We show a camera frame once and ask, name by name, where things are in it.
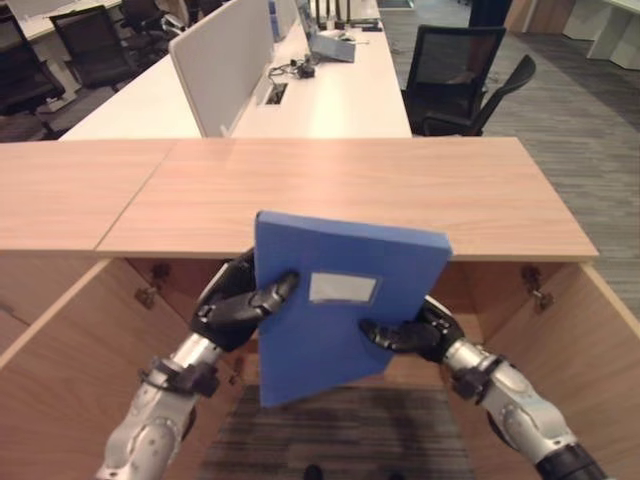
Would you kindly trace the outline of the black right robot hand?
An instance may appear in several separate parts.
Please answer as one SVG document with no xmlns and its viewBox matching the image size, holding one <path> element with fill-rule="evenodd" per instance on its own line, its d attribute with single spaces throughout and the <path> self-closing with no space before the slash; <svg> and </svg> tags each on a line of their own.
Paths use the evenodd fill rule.
<svg viewBox="0 0 640 480">
<path fill-rule="evenodd" d="M 451 312 L 440 302 L 426 296 L 410 321 L 395 326 L 363 319 L 359 329 L 374 345 L 395 354 L 416 354 L 426 361 L 442 364 L 448 350 L 465 333 Z"/>
</svg>

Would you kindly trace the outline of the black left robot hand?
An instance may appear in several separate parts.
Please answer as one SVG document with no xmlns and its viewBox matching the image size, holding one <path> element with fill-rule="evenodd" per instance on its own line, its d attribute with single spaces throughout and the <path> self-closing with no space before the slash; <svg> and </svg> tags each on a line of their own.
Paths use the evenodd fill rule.
<svg viewBox="0 0 640 480">
<path fill-rule="evenodd" d="M 245 345 L 267 317 L 277 313 L 299 285 L 295 271 L 258 287 L 254 250 L 224 263 L 203 290 L 190 322 L 194 333 L 230 353 Z"/>
</svg>

